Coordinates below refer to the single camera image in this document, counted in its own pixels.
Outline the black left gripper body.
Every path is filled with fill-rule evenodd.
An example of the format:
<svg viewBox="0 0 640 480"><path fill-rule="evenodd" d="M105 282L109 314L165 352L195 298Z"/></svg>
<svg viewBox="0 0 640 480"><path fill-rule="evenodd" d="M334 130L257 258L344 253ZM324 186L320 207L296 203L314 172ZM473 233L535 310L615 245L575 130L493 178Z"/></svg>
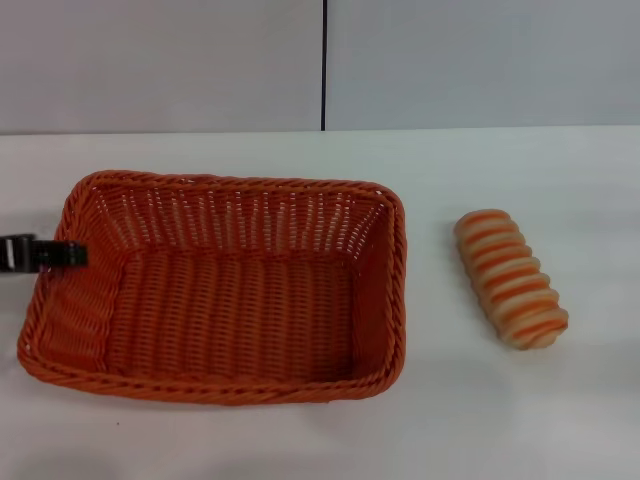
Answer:
<svg viewBox="0 0 640 480"><path fill-rule="evenodd" d="M0 236L0 273L34 273L33 234Z"/></svg>

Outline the orange woven plastic basket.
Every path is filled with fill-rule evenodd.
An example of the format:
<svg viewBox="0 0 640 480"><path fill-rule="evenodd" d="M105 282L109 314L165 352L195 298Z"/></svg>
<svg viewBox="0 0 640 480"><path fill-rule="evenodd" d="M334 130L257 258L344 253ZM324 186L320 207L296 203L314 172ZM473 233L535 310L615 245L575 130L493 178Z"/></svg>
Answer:
<svg viewBox="0 0 640 480"><path fill-rule="evenodd" d="M364 399L402 371L405 215L381 185L100 171L55 237L88 264L37 278L17 357L43 382L262 405Z"/></svg>

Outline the orange striped bread roll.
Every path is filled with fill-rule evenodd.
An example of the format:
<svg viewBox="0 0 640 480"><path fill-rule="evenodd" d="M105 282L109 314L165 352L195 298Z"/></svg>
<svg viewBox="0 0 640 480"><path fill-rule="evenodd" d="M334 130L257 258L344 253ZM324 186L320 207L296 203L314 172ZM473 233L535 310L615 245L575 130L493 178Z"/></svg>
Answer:
<svg viewBox="0 0 640 480"><path fill-rule="evenodd" d="M569 314L510 215L469 212L454 235L471 288L499 339L517 350L554 344L568 328Z"/></svg>

